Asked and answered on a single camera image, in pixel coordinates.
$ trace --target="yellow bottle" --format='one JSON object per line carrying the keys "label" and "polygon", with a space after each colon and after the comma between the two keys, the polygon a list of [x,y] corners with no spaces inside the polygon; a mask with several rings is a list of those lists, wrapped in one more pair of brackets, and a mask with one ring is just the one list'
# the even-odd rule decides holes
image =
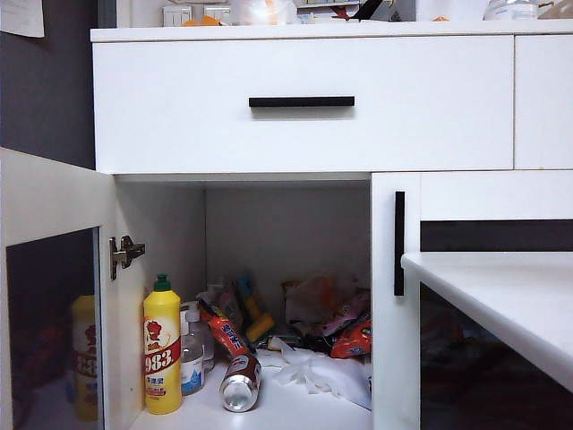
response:
{"label": "yellow bottle", "polygon": [[98,419],[98,342],[94,300],[94,296],[79,296],[72,303],[74,408],[81,421]]}
{"label": "yellow bottle", "polygon": [[168,414],[181,406],[181,299],[159,274],[143,301],[145,405],[151,414]]}

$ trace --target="paper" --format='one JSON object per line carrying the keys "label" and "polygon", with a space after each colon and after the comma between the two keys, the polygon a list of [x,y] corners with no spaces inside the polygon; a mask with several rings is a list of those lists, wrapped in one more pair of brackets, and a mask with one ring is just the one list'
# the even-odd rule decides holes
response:
{"label": "paper", "polygon": [[42,0],[0,0],[0,30],[43,38]]}

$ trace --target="cabinet handle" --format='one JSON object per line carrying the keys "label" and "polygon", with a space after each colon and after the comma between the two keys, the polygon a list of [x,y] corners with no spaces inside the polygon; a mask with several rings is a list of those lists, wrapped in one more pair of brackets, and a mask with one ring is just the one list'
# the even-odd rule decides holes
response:
{"label": "cabinet handle", "polygon": [[394,296],[404,295],[404,269],[400,259],[404,255],[404,206],[406,193],[396,191],[394,211]]}
{"label": "cabinet handle", "polygon": [[355,105],[355,96],[250,97],[249,108],[324,108]]}

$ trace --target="gray wall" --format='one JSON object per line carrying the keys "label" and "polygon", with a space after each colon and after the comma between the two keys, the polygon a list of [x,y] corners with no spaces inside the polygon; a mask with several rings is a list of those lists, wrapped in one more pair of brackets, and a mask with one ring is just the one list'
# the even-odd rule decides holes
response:
{"label": "gray wall", "polygon": [[0,146],[94,168],[96,1],[44,0],[46,37],[0,33]]}

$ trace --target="glass panel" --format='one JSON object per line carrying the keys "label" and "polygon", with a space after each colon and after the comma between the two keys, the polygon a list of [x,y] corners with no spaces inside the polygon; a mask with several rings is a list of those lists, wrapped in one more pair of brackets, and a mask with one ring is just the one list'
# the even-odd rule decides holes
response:
{"label": "glass panel", "polygon": [[96,232],[87,229],[6,250],[18,430],[100,428]]}
{"label": "glass panel", "polygon": [[573,428],[573,394],[425,285],[422,429]]}
{"label": "glass panel", "polygon": [[[424,252],[571,251],[572,244],[572,219],[421,224]],[[573,428],[571,392],[424,285],[420,321],[422,429]]]}

